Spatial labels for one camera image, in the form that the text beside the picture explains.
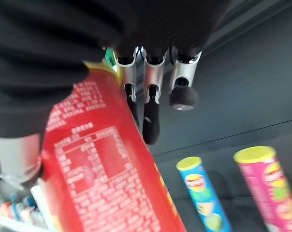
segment yellow can lid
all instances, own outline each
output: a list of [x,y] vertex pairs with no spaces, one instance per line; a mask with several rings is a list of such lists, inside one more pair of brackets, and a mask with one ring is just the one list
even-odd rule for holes
[[240,150],[234,155],[237,163],[258,163],[271,159],[276,155],[271,146],[253,146]]
[[201,163],[202,159],[200,157],[191,156],[179,161],[176,165],[176,168],[180,171],[186,171],[199,166]]

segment pink chip can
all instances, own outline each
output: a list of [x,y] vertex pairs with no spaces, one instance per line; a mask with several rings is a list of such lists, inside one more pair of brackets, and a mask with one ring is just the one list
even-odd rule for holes
[[292,192],[270,146],[243,149],[234,155],[270,232],[292,232]]

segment brand logo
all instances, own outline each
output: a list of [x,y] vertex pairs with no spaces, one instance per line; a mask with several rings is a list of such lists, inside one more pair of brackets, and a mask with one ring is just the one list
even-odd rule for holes
[[187,187],[193,191],[201,192],[205,189],[205,180],[202,175],[189,174],[186,176],[185,182]]
[[286,184],[285,176],[278,162],[274,162],[267,166],[264,171],[264,181],[267,185],[273,187],[281,187]]

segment pringles can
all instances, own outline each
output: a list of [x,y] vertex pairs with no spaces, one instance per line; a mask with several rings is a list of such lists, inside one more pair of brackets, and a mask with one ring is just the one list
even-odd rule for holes
[[270,232],[292,232],[292,192],[270,146],[254,146],[234,155]]
[[55,105],[42,158],[57,232],[186,231],[113,72]]
[[202,166],[200,157],[188,157],[176,165],[207,232],[231,232],[230,223]]

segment white shelf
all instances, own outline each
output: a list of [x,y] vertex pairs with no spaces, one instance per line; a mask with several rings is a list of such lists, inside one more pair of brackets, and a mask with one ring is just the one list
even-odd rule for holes
[[0,225],[16,232],[50,232],[46,229],[36,227],[8,217],[0,216]]

